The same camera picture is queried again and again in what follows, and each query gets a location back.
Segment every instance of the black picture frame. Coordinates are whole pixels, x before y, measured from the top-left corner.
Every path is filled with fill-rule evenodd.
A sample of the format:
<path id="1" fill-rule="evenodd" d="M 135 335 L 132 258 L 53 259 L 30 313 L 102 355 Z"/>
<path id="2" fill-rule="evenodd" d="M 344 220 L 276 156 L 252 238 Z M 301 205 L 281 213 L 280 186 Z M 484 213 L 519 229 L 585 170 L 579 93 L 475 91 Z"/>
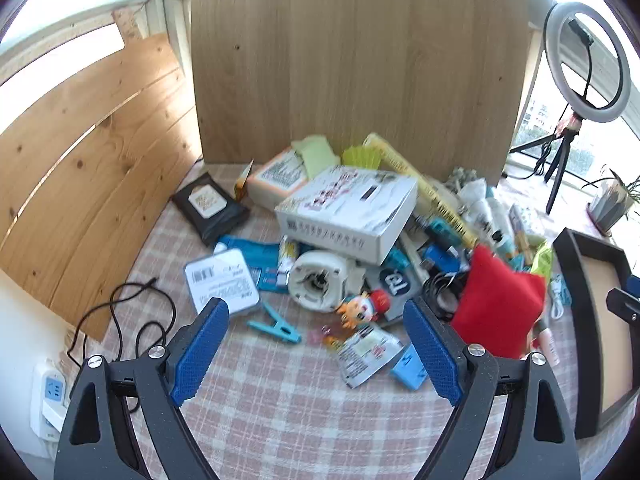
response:
<path id="1" fill-rule="evenodd" d="M 612 406 L 602 410 L 602 341 L 596 306 L 582 264 L 582 257 L 609 262 L 625 286 L 631 268 L 625 251 L 604 240 L 565 228 L 554 241 L 554 249 L 564 280 L 572 295 L 575 342 L 578 356 L 578 407 L 576 439 L 599 433 L 633 399 L 640 387 L 640 335 L 630 327 L 632 388 Z"/>

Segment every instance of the ring light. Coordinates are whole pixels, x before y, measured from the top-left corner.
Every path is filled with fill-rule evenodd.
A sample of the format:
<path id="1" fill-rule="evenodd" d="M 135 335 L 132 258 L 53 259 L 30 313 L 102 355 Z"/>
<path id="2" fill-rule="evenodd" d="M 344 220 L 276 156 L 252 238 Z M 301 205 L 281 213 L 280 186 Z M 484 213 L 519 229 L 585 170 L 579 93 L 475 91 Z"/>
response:
<path id="1" fill-rule="evenodd" d="M 593 18 L 603 28 L 613 43 L 618 56 L 618 67 L 620 69 L 618 91 L 613 97 L 613 100 L 602 108 L 596 108 L 590 103 L 584 101 L 582 96 L 572 90 L 564 77 L 564 73 L 562 72 L 560 56 L 560 33 L 562 25 L 568 19 L 575 17 L 578 12 Z M 596 10 L 579 2 L 557 4 L 549 13 L 549 17 L 546 22 L 545 49 L 546 59 L 549 63 L 549 69 L 551 70 L 551 75 L 556 86 L 558 86 L 562 97 L 565 98 L 571 108 L 580 115 L 580 117 L 597 123 L 609 123 L 620 117 L 629 102 L 629 97 L 631 96 L 631 74 L 629 71 L 629 63 L 626 59 L 625 51 L 622 48 L 622 43 L 620 43 L 616 33 L 613 31 L 609 23 L 607 23 L 606 20 L 596 12 Z"/>

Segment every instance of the blue gripper pad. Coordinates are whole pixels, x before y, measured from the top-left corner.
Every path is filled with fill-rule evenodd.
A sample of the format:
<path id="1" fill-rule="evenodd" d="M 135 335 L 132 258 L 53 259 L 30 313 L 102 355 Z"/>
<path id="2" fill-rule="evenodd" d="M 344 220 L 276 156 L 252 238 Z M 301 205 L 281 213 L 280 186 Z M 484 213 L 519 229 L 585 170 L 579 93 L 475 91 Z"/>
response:
<path id="1" fill-rule="evenodd" d="M 416 301 L 422 303 L 422 309 Z M 457 406 L 462 398 L 466 374 L 463 347 L 458 347 L 455 339 L 446 333 L 445 327 L 422 300 L 408 300 L 404 304 L 402 319 L 436 393 L 448 399 L 452 406 Z"/>
<path id="2" fill-rule="evenodd" d="M 220 298 L 212 298 L 193 323 L 181 327 L 168 344 L 164 374 L 176 406 L 197 393 L 228 325 L 228 306 Z"/>
<path id="3" fill-rule="evenodd" d="M 640 278 L 634 275 L 629 276 L 626 279 L 625 290 L 632 296 L 640 298 Z"/>

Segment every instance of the metal screw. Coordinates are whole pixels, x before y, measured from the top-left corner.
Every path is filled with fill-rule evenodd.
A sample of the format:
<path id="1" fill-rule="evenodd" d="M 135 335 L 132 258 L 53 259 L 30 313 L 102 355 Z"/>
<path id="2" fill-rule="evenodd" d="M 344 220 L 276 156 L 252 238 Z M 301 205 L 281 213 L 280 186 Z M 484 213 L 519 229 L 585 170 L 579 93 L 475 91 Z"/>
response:
<path id="1" fill-rule="evenodd" d="M 533 361 L 533 364 L 535 365 L 542 366 L 544 363 L 546 363 L 546 358 L 542 354 L 535 352 L 534 354 L 531 354 L 531 361 Z"/>
<path id="2" fill-rule="evenodd" d="M 480 357 L 482 355 L 484 355 L 484 346 L 482 346 L 481 344 L 478 343 L 471 343 L 467 349 L 469 350 L 469 353 L 471 355 L 475 355 L 476 357 Z"/>
<path id="3" fill-rule="evenodd" d="M 100 357 L 99 355 L 91 356 L 89 357 L 89 361 L 87 364 L 89 365 L 89 368 L 97 368 L 102 364 L 102 357 Z"/>
<path id="4" fill-rule="evenodd" d="M 159 359 L 164 355 L 164 346 L 152 346 L 149 349 L 149 357 L 151 357 L 152 359 Z"/>

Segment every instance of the blue clothespin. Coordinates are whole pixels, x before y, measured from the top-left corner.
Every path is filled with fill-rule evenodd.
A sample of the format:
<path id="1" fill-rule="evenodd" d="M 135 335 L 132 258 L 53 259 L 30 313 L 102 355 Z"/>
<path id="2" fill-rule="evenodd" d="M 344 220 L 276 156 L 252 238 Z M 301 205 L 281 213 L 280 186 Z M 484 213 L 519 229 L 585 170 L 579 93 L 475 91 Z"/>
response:
<path id="1" fill-rule="evenodd" d="M 284 321 L 280 314 L 278 314 L 269 303 L 262 302 L 262 307 L 267 311 L 267 314 L 273 318 L 276 322 L 275 325 L 265 325 L 264 323 L 258 323 L 257 321 L 247 321 L 247 325 L 261 332 L 265 332 L 269 335 L 287 341 L 289 343 L 299 343 L 302 341 L 298 331 L 293 328 L 289 323 Z"/>

